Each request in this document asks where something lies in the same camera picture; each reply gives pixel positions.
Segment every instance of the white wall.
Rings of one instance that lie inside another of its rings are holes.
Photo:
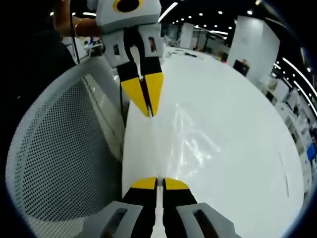
[[[192,50],[196,47],[196,45],[197,45],[197,37],[192,37],[189,48]]]
[[[207,47],[211,48],[212,51],[217,54],[219,52],[225,52],[229,53],[230,48],[228,46],[225,46],[224,41],[216,38],[216,39],[209,39],[207,42]]]
[[[287,99],[287,103],[288,103],[288,105],[292,108],[292,109],[294,109],[294,107],[298,104],[298,97],[299,97],[299,95],[298,95],[298,92],[297,92],[297,90],[296,89],[294,89],[291,93],[290,93],[290,95],[289,95],[289,97],[288,97],[288,99]]]
[[[284,101],[289,91],[289,87],[282,79],[277,81],[277,86],[274,90],[274,97],[279,101]]]
[[[83,57],[85,57],[87,55],[87,52],[84,49],[83,43],[80,41],[80,39],[75,37],[75,42],[76,42],[76,47],[77,47],[79,59],[82,59]],[[75,61],[77,62],[76,53],[74,50],[72,38],[71,37],[64,37],[63,43],[65,45],[67,45],[69,52],[71,53],[72,57],[74,59],[76,59]]]
[[[190,48],[192,36],[194,31],[194,25],[189,23],[184,23],[182,26],[182,32],[180,35],[179,46],[182,48]]]
[[[316,119],[314,117],[314,112],[311,110],[310,107],[308,107],[308,104],[305,101],[305,99],[303,98],[303,96],[299,96],[298,103],[299,103],[299,111],[301,111],[301,109],[303,109],[305,111],[305,114],[307,115],[307,117],[311,121],[310,125],[313,125],[314,122],[316,122]]]
[[[206,42],[206,31],[201,31],[198,39],[198,46],[199,48],[203,48]]]
[[[171,42],[177,42],[177,32],[178,32],[178,26],[170,24],[168,26],[168,37],[171,40]]]
[[[273,69],[279,49],[279,39],[262,20],[238,16],[227,63],[246,59],[249,64],[247,78],[259,80]]]

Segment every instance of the ceiling light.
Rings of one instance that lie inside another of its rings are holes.
[[[286,58],[283,58],[283,60],[288,63],[293,69],[295,69],[296,72],[299,73],[299,75],[306,81],[306,83],[308,84],[308,86],[312,89],[312,91],[315,94],[315,97],[317,97],[317,92],[315,90],[315,88],[312,86],[312,84],[308,81],[308,79],[302,74],[302,72],[300,72],[290,61],[288,61]]]
[[[173,2],[171,6],[166,9],[166,11],[159,17],[158,22],[162,21],[162,19],[170,12],[173,10],[174,7],[178,5],[178,2]]]
[[[302,94],[304,95],[304,97],[306,98],[307,102],[311,105],[313,112],[315,113],[315,116],[317,117],[317,111],[316,109],[313,107],[312,102],[310,101],[309,97],[307,97],[306,93],[303,91],[302,87],[299,86],[299,84],[294,81],[294,84],[298,87],[298,89],[300,89],[302,91]]]
[[[277,67],[278,69],[281,69],[281,67],[277,64],[274,64],[275,67]]]
[[[228,32],[223,32],[223,31],[210,31],[210,33],[218,33],[218,34],[222,34],[222,35],[228,35]]]
[[[92,12],[84,12],[83,15],[96,16],[97,14],[92,13]]]

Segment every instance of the black ceiling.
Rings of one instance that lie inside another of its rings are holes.
[[[316,63],[316,47],[312,39],[313,29],[316,29],[316,18],[314,17],[314,7],[308,0],[295,1],[269,1],[266,0],[256,5],[256,0],[160,0],[162,11],[164,12],[173,2],[178,2],[178,5],[162,20],[162,23],[172,22],[182,24],[181,18],[184,22],[189,22],[194,25],[207,25],[209,30],[218,30],[228,32],[226,44],[231,45],[235,23],[238,15],[248,16],[247,11],[252,10],[252,17],[265,20],[269,27],[275,32],[280,39],[280,50],[278,54],[278,61],[282,67],[282,71],[286,71],[286,76],[291,82],[296,80],[308,93],[312,93],[307,83],[300,77],[282,58],[287,58],[292,62],[305,76],[312,82],[312,73],[308,73],[306,68],[309,65],[314,67]],[[89,11],[86,7],[86,0],[73,0],[72,10],[76,13]],[[267,21],[265,18],[270,18],[281,22],[287,29],[279,24]],[[305,47],[306,50],[306,65],[303,63],[300,47]]]

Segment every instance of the person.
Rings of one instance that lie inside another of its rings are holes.
[[[299,115],[299,104],[296,104],[293,110],[293,113],[298,116]]]
[[[11,21],[8,30],[4,31],[5,35],[12,38],[11,44],[19,47],[10,48],[3,57],[9,63],[5,68],[7,74],[2,87],[5,93],[5,100],[2,100],[4,129],[1,130],[0,154],[3,195],[7,195],[4,179],[7,153],[19,122],[44,89],[76,65],[60,37],[72,36],[73,29],[77,37],[98,37],[101,34],[94,19],[73,16],[73,26],[70,25],[70,0],[19,1],[8,9],[17,9],[16,17],[23,17],[21,20],[15,19],[19,24],[15,25]],[[9,215],[7,221],[19,223],[12,204],[3,204],[3,207],[8,209],[5,212]]]
[[[89,47],[88,41],[84,42],[84,49],[87,49]]]

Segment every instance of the white table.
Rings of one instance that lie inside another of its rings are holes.
[[[243,238],[281,237],[303,204],[300,159],[276,109],[243,75],[198,52],[172,55],[158,114],[131,103],[122,193],[141,178],[179,179]]]

